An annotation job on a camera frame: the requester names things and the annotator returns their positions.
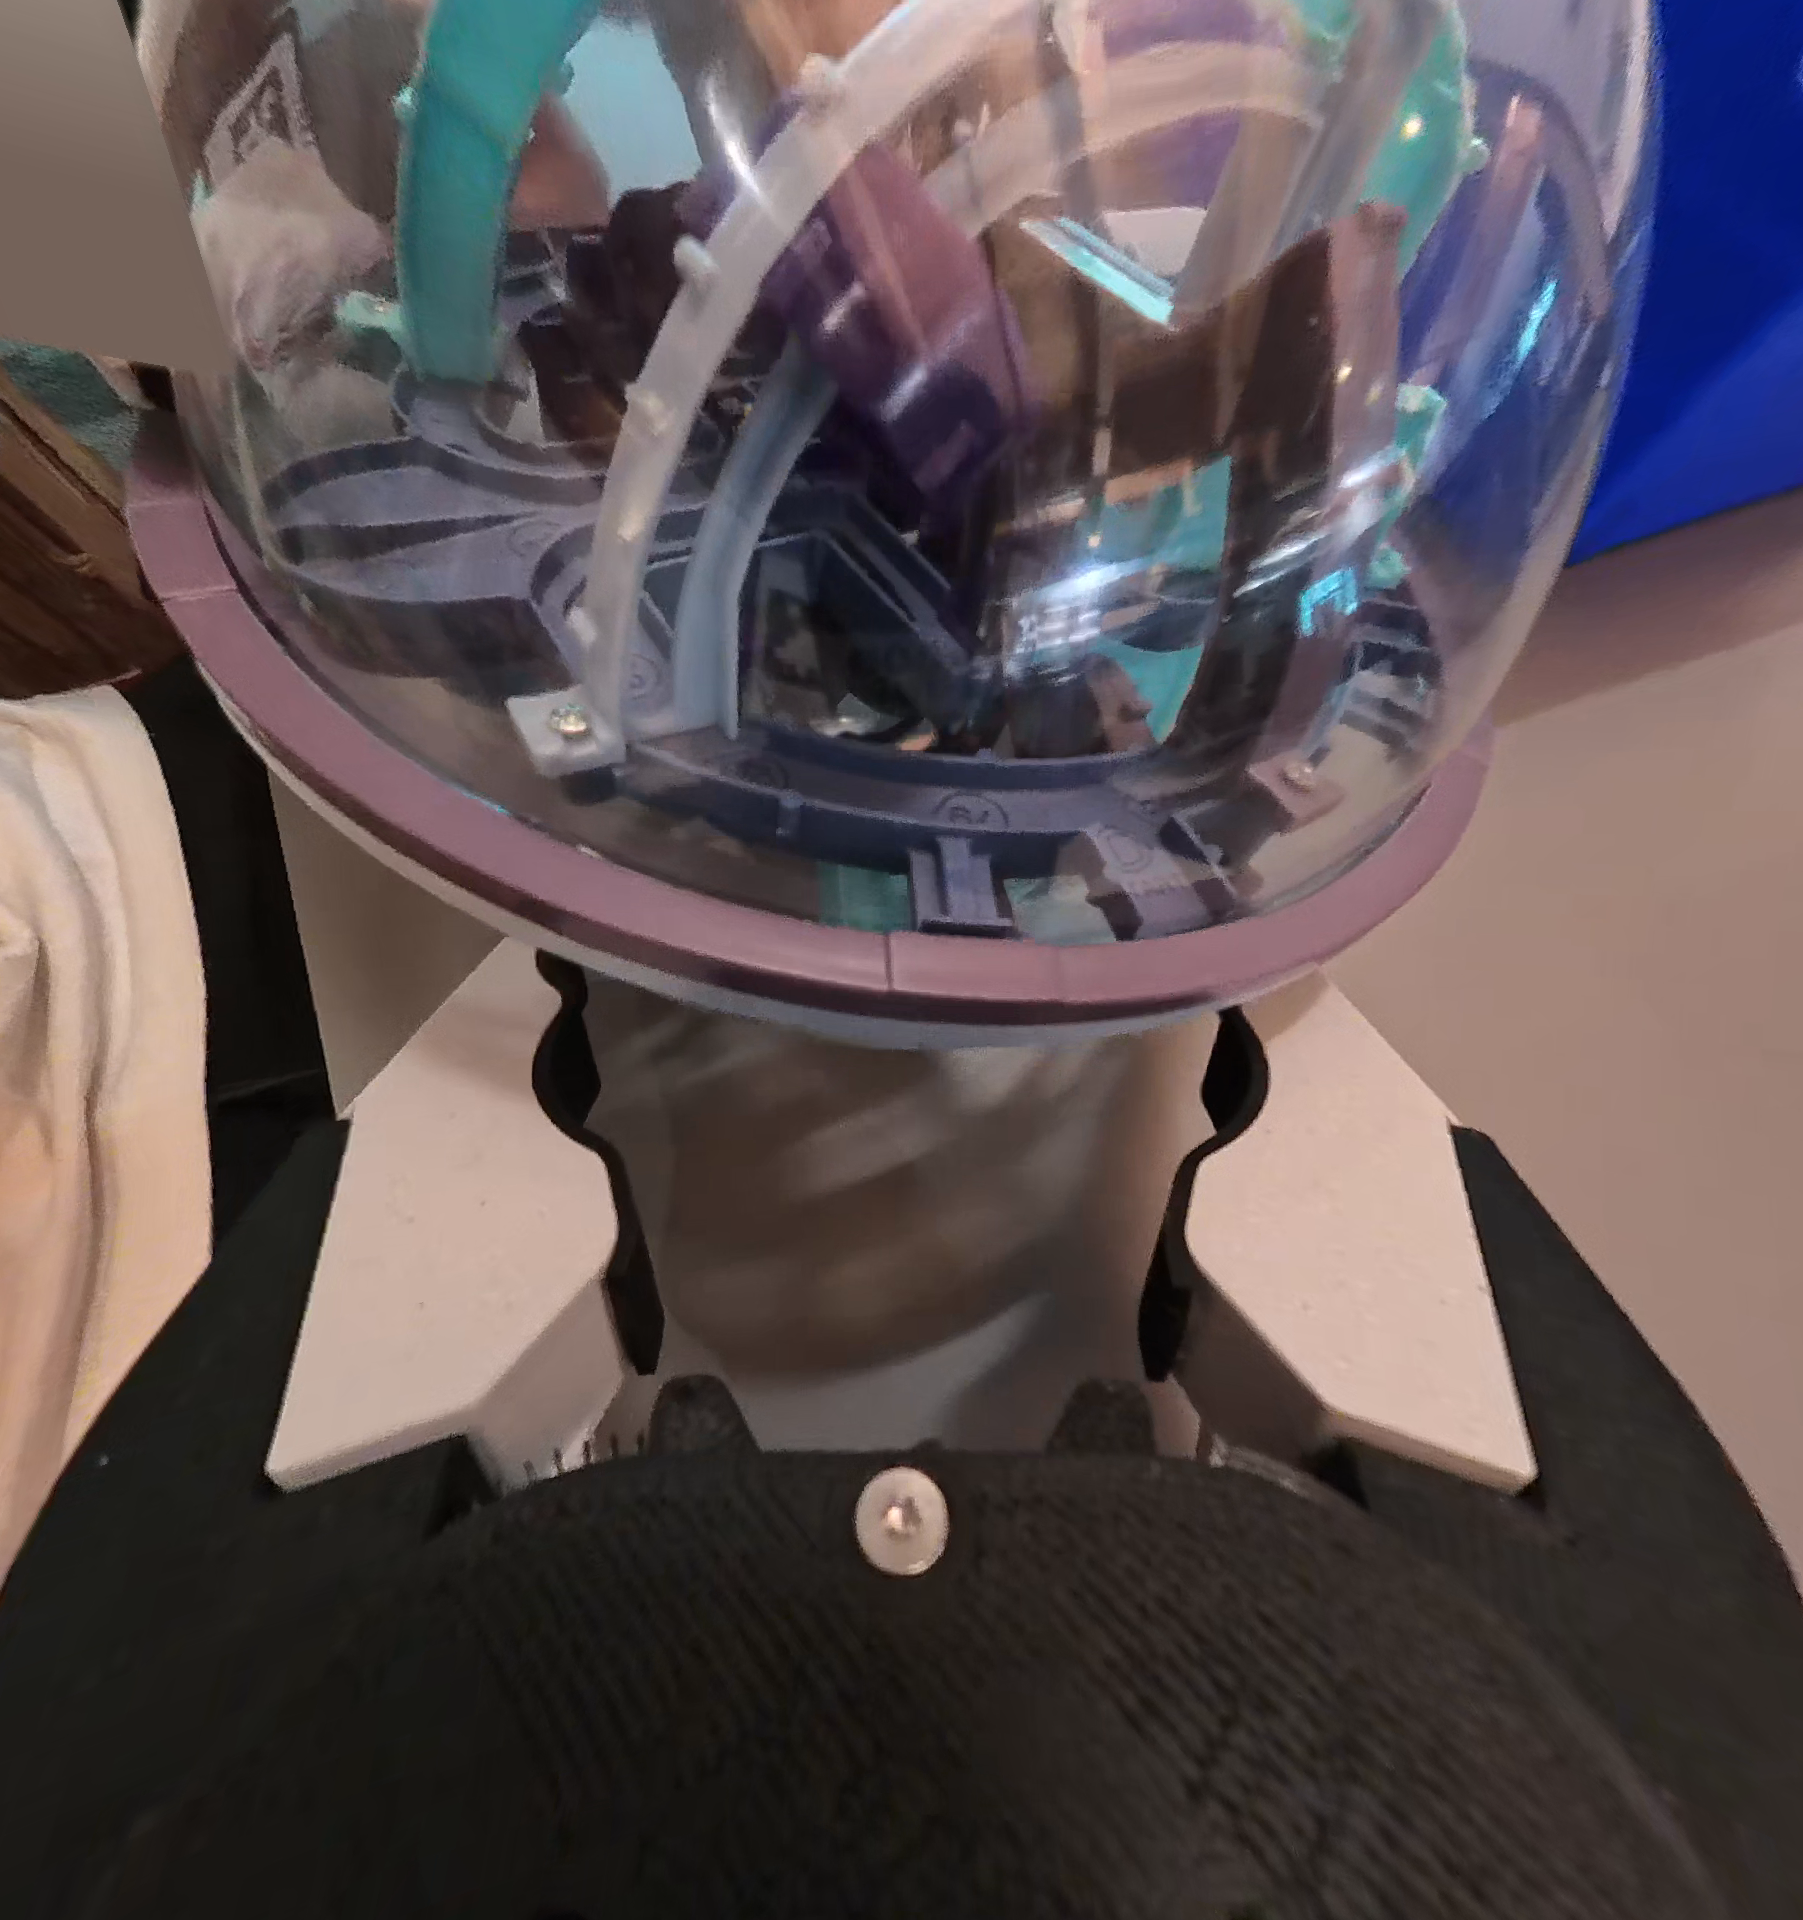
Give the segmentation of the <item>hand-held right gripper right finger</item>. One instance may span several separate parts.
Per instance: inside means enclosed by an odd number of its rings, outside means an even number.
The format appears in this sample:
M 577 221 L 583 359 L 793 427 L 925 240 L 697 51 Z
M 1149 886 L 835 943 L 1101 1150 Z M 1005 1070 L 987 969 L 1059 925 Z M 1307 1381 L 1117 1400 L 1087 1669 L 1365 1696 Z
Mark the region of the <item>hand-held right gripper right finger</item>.
M 1441 1099 L 1321 974 L 1227 1011 L 1141 1294 L 1145 1379 L 1197 1451 L 1361 1447 L 1499 1497 L 1535 1483 Z

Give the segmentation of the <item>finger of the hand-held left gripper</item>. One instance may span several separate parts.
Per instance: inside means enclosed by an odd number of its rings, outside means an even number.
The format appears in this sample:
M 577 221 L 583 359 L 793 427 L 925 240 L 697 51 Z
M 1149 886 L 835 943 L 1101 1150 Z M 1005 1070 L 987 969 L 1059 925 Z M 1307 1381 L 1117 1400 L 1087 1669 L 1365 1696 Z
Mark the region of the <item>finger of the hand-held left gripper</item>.
M 120 463 L 16 376 L 42 356 L 76 400 L 120 397 L 78 355 L 0 348 L 0 700 L 130 685 L 184 645 L 146 587 Z

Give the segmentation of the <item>person's cream shirt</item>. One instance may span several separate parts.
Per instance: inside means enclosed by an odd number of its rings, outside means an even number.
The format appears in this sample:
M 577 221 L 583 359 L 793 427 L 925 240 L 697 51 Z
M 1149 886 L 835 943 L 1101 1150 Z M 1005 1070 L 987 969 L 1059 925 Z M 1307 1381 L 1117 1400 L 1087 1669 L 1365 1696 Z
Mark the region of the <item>person's cream shirt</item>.
M 210 1263 L 206 983 L 168 782 L 114 688 L 0 703 L 0 1591 Z

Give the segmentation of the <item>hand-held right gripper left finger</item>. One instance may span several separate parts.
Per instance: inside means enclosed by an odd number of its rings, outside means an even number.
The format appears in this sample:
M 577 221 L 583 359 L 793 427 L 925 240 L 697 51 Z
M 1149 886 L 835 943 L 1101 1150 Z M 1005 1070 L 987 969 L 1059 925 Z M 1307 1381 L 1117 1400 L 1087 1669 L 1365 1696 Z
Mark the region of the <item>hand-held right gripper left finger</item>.
M 617 1451 L 665 1310 L 599 1096 L 585 974 L 504 943 L 354 1101 L 266 1459 L 306 1491 L 464 1443 L 502 1491 Z

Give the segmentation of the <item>blue plastic bin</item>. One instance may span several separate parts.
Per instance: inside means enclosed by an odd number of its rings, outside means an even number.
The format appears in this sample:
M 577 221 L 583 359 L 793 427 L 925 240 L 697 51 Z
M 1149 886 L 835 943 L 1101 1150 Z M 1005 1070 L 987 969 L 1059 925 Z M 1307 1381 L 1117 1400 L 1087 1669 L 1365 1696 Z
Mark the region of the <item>blue plastic bin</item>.
M 1803 2 L 1657 15 L 1651 261 L 1575 564 L 1803 489 Z

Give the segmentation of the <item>person's black pants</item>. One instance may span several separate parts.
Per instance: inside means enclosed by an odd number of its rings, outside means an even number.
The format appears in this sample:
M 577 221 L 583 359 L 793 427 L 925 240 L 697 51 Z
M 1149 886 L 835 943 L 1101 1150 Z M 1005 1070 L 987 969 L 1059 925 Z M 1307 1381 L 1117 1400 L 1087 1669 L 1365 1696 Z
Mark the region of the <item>person's black pants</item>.
M 184 853 L 216 1108 L 274 1102 L 336 1117 L 270 779 L 194 660 L 134 683 Z

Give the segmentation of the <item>transparent maze ball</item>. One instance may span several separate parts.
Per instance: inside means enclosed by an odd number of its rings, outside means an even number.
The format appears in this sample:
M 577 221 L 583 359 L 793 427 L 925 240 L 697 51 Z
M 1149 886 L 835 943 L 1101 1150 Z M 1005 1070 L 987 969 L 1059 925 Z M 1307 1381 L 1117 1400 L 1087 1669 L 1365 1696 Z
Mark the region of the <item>transparent maze ball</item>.
M 132 5 L 228 366 L 146 577 L 314 812 L 863 1044 L 1457 850 L 1633 344 L 1651 5 Z

